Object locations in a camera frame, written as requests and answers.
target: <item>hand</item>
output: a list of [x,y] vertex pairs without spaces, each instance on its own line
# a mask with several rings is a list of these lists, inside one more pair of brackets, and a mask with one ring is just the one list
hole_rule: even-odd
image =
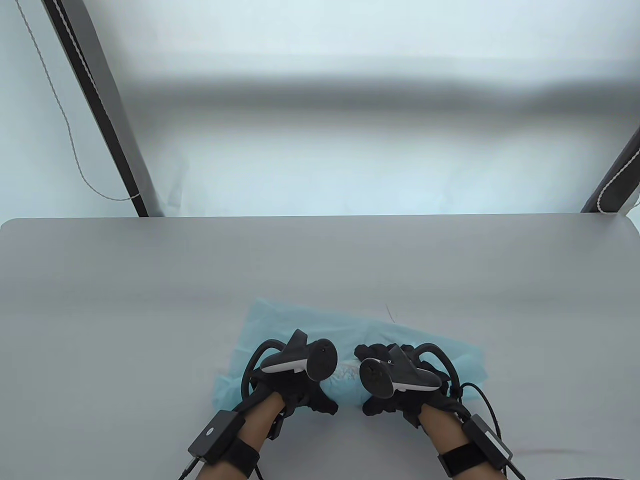
[[262,385],[279,393],[285,403],[285,417],[290,416],[299,406],[308,406],[315,412],[330,415],[338,411],[338,404],[327,397],[320,384],[311,380],[304,371],[265,373],[256,369],[251,373],[250,383],[254,390]]
[[[365,358],[377,358],[383,362],[390,360],[389,350],[394,347],[395,344],[385,346],[383,344],[373,344],[371,346],[358,345],[354,351],[355,356],[359,361],[363,361]],[[382,412],[395,412],[400,410],[403,413],[403,417],[414,427],[420,426],[418,416],[422,411],[422,405],[430,405],[439,410],[448,410],[448,406],[457,401],[447,397],[449,390],[449,376],[437,370],[429,362],[420,360],[420,358],[412,356],[411,353],[414,350],[411,345],[402,345],[401,349],[408,354],[408,357],[412,360],[413,364],[423,370],[429,370],[435,373],[442,380],[442,386],[439,390],[433,392],[420,392],[416,390],[407,390],[406,392],[395,391],[394,395],[388,399],[381,399],[377,397],[371,397],[362,405],[362,411],[365,415],[377,415]]]

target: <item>metal frame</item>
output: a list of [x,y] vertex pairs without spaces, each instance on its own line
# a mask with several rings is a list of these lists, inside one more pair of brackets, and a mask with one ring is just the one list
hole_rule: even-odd
[[582,212],[598,212],[598,197],[602,189],[615,177],[602,194],[600,208],[605,212],[618,212],[640,184],[640,158],[631,159],[640,150],[640,127],[622,149],[616,161],[596,190],[584,204]]
[[[76,73],[80,87],[129,195],[134,196],[140,192],[140,196],[133,199],[138,215],[141,217],[163,216],[147,166],[131,131],[120,94],[83,0],[42,0],[42,3],[49,13],[49,18]],[[60,6],[80,50],[80,55],[69,38],[56,3]],[[93,77],[93,82],[84,69],[83,60]],[[640,150],[640,128],[585,203],[582,212],[599,211],[598,197],[605,187],[606,190],[600,199],[600,207],[605,212],[620,211],[640,184],[640,158],[627,165],[638,150]]]
[[164,216],[84,3],[82,0],[42,0],[42,4],[49,14],[129,196],[139,193],[131,200],[138,216]]

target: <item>black wrist strap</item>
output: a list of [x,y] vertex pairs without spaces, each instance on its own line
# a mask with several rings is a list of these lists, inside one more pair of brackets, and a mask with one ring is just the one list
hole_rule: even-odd
[[448,477],[453,478],[462,472],[487,461],[486,456],[476,444],[467,444],[442,455],[438,460]]
[[247,478],[253,473],[258,460],[260,460],[260,454],[239,438],[235,438],[220,457],[220,461],[230,463]]

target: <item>blue fabric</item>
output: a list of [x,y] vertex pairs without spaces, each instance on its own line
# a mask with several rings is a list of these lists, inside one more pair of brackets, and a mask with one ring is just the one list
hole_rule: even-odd
[[[214,407],[217,410],[231,410],[240,403],[240,382],[253,352],[267,339],[287,342],[297,328],[308,335],[310,342],[326,338],[335,345],[338,366],[331,377],[321,382],[321,388],[338,405],[362,405],[371,396],[360,383],[360,362],[353,354],[353,349],[359,344],[397,343],[418,346],[431,342],[442,348],[451,359],[461,382],[471,381],[481,385],[487,378],[483,367],[484,355],[478,347],[391,322],[257,300],[232,353],[228,375],[219,376],[216,380]],[[268,350],[264,356],[274,352],[275,350]],[[421,358],[431,362],[437,369],[446,371],[433,355],[426,353]],[[470,391],[465,398],[473,396]]]

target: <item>black tracker box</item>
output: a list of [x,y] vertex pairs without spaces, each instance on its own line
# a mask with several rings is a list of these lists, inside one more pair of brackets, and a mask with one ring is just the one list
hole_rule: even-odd
[[242,425],[244,425],[242,415],[220,410],[193,441],[188,452],[192,457],[213,465],[227,450]]
[[462,431],[482,450],[496,470],[501,470],[510,464],[513,453],[478,414],[471,416],[471,419],[462,425]]

